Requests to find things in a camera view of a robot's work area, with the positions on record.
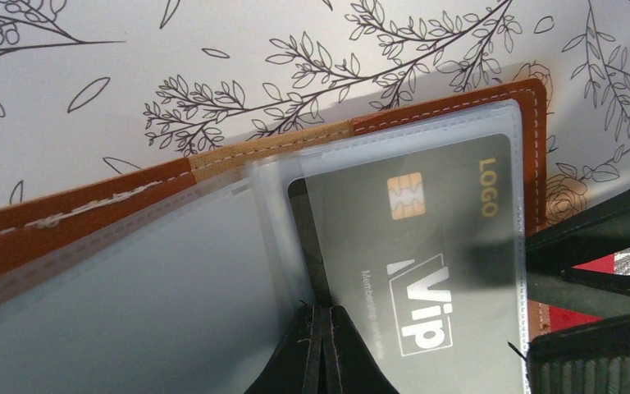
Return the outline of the brown leather card holder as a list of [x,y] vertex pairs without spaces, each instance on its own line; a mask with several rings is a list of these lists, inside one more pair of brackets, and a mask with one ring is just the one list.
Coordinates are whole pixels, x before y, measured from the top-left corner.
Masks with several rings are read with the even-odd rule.
[[515,81],[1,208],[0,393],[247,393],[300,306],[340,306],[313,282],[289,184],[497,134],[512,143],[521,220],[520,359],[546,109],[542,83]]

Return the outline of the black VIP card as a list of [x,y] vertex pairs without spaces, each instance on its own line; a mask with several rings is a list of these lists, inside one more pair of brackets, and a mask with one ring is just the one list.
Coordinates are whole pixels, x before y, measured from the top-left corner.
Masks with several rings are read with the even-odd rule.
[[521,220],[502,134],[292,181],[313,282],[402,393],[520,393]]

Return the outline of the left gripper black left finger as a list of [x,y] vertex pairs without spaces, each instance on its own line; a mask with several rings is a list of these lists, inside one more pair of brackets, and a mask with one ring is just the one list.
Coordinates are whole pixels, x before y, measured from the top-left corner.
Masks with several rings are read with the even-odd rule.
[[322,308],[302,305],[247,393],[318,393],[322,359]]

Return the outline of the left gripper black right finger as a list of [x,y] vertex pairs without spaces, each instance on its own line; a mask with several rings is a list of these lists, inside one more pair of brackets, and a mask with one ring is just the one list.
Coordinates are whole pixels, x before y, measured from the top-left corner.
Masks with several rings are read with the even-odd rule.
[[322,391],[396,393],[341,306],[322,311]]

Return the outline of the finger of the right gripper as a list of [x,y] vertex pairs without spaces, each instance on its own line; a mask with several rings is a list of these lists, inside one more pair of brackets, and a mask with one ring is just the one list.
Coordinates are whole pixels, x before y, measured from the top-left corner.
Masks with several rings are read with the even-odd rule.
[[532,393],[630,393],[630,314],[536,337],[527,377]]
[[630,189],[526,239],[528,299],[555,305],[570,283],[598,290],[602,318],[629,315],[630,276],[575,268],[629,247]]

